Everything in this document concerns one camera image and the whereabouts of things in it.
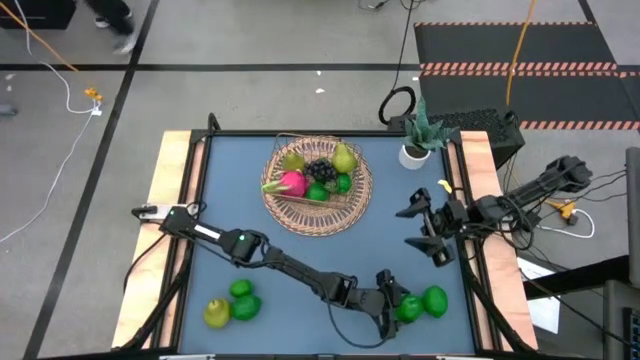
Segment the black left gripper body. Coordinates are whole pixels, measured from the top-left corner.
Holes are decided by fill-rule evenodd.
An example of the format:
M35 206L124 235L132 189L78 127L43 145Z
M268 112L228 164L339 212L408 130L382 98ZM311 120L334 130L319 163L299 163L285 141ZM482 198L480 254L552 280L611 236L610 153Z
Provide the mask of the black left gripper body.
M384 319L387 316L396 318L396 309L399 306L399 302L392 301L393 280L395 280L395 277L391 271L384 269L376 275L376 289L356 288L349 295L349 308L369 315L376 325L382 340L385 340Z

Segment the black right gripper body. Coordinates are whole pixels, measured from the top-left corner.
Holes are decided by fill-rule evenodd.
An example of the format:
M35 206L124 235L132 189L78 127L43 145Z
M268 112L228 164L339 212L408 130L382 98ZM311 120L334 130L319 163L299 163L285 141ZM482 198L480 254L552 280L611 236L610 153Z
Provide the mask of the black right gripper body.
M466 208L459 200L449 200L441 208L431 209L428 215L424 215L426 236L440 236L445 244L440 253L431 257L435 266L444 266L454 260L445 240L459 233L468 221Z

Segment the black grape bunch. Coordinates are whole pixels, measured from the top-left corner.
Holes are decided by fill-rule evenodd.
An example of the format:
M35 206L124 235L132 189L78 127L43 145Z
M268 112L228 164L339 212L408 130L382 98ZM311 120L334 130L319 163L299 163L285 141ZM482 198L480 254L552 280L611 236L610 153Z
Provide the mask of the black grape bunch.
M338 172L327 158L319 158L306 163L303 174L315 182L326 183L337 179Z

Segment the pink dragon fruit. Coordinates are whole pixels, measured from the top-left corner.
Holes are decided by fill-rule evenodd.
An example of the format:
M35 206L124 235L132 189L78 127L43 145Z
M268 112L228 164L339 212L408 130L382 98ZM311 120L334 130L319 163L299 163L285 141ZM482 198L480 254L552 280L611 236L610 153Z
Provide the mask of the pink dragon fruit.
M261 190L267 194L301 198L305 196L308 187L309 182L301 171L276 171L274 179L263 184Z

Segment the potted plant in white pot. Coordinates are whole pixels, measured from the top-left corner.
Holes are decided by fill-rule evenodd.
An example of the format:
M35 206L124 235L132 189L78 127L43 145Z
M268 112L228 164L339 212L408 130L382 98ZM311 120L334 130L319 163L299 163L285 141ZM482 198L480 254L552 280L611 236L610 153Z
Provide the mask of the potted plant in white pot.
M409 170L421 168L432 152L444 148L455 128L448 128L442 122L430 123L426 102L418 101L414 118L404 120L405 136L399 152L399 161Z

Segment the wooden table side board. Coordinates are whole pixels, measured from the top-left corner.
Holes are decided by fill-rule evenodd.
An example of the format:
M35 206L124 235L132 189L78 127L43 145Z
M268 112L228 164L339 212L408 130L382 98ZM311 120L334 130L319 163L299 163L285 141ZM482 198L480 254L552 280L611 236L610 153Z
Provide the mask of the wooden table side board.
M198 196L199 175L205 150L203 140L190 131L167 131L155 163L147 202L158 205L188 204ZM160 222L140 225L134 251L138 261L127 277L112 340L114 348L128 341L146 319L173 276L178 272L184 240L173 240L159 230Z
M465 191L472 199L485 195L500 195L502 191L488 135L480 131L463 131L461 146L462 149L458 151L454 143L448 145L453 185L462 187L462 175L466 174L469 184ZM457 160L459 153L464 156L463 164ZM538 344L517 255L510 243L510 235L493 234L487 238L479 255L475 253L474 245L468 242L467 256L471 258L470 267L476 276L480 274L480 266L485 266L488 276L486 283L490 286L495 305L522 340L536 349Z

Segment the round woven wicker placemat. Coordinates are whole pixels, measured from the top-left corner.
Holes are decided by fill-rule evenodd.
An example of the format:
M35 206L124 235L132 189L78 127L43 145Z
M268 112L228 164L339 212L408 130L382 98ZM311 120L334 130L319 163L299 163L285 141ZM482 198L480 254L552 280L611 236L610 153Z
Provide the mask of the round woven wicker placemat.
M262 198L272 217L287 230L299 235L319 237L337 234L354 225L366 212L372 191L373 176L368 201L361 201L349 210L283 201L263 192Z

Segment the black perforated computer case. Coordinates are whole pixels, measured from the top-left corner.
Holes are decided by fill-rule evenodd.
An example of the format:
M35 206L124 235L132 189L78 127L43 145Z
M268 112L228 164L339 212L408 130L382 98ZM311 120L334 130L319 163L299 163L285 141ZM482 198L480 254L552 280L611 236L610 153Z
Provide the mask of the black perforated computer case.
M520 131L520 120L514 111L505 114L496 109L480 109L430 115L429 121L442 122L444 127L459 128L461 131L484 131L487 133L495 167L500 169L524 145Z

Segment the yellow power plug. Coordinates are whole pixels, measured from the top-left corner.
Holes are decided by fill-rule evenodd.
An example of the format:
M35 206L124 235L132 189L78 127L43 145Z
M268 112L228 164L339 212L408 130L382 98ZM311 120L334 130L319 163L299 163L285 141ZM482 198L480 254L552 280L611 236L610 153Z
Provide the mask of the yellow power plug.
M565 220L567 225L575 225L578 221L576 213L576 204L568 199L564 200L546 200L545 203L553 207Z

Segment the white paper sheet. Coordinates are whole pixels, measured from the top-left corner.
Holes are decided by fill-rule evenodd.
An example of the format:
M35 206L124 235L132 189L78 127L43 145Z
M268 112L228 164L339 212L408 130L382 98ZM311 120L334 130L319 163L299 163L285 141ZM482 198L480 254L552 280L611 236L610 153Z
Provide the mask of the white paper sheet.
M553 274L553 271L523 258L517 259L522 279L537 279ZM559 332L560 302L553 297L527 301L532 323L535 327L553 334Z

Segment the black desk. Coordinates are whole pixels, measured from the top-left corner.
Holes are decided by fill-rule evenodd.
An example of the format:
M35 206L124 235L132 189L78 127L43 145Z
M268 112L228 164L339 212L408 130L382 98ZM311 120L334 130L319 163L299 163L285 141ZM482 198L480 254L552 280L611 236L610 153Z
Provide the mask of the black desk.
M610 258L579 268L553 273L523 282L527 300L600 288L609 280L629 284L628 255Z

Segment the black floor mat striped edges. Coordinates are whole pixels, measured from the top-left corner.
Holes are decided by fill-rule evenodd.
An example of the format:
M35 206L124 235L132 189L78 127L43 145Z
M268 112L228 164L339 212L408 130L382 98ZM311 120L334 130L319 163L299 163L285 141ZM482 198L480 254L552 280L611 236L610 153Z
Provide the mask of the black floor mat striped edges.
M640 131L640 66L617 64L593 22L422 22L415 35L431 115L491 108L523 129Z

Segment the grey monitor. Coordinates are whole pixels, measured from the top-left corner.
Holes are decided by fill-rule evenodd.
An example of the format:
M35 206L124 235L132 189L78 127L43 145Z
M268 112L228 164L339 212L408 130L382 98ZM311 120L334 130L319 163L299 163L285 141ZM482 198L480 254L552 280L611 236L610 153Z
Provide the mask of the grey monitor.
M625 151L629 281L640 288L640 148Z

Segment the person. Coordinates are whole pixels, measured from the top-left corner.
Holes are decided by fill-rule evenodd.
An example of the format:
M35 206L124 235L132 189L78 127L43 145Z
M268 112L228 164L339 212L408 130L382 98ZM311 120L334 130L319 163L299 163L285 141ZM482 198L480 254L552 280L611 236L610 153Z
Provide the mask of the person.
M109 29L116 36L115 53L126 55L135 47L137 35L133 12L124 0L83 0L94 13L99 29Z

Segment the black box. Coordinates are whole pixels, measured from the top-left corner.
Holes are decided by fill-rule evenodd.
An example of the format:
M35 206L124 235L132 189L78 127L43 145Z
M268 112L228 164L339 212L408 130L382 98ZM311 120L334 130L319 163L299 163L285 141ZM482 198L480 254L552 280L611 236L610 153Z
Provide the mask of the black box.
M20 20L25 15L32 29L65 30L73 17L76 0L0 0Z

